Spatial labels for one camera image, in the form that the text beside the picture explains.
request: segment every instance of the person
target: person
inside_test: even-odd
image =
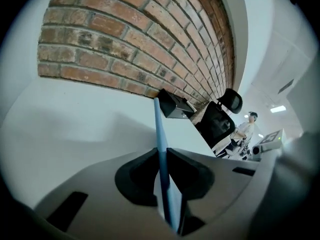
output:
[[[230,135],[231,143],[225,149],[233,151],[235,147],[241,146],[242,141],[246,145],[250,142],[254,134],[255,121],[258,118],[258,114],[256,112],[249,113],[248,122],[240,124],[239,127],[234,130]]]

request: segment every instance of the black office chair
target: black office chair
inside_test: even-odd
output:
[[[224,105],[232,113],[238,114],[241,111],[243,101],[236,91],[227,88],[224,95],[218,98],[217,104],[213,101],[208,104],[203,118],[195,127],[211,149],[233,133],[236,128],[234,121],[223,111],[221,105]]]

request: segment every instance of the white shirt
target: white shirt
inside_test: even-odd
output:
[[[236,142],[240,141],[243,139],[243,137],[237,134],[237,132],[242,132],[245,134],[246,140],[250,140],[252,135],[254,134],[254,129],[255,129],[254,123],[244,122],[234,130],[234,132],[230,135],[230,138],[234,139]]]

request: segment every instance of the ceiling light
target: ceiling light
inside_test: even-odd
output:
[[[276,112],[280,112],[280,111],[285,111],[287,110],[285,106],[277,106],[277,107],[274,107],[274,108],[271,108],[270,111],[272,113],[276,113]]]

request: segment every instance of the chair headrest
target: chair headrest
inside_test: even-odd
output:
[[[233,89],[225,89],[224,95],[217,100],[234,114],[238,114],[242,109],[242,98],[239,93]]]

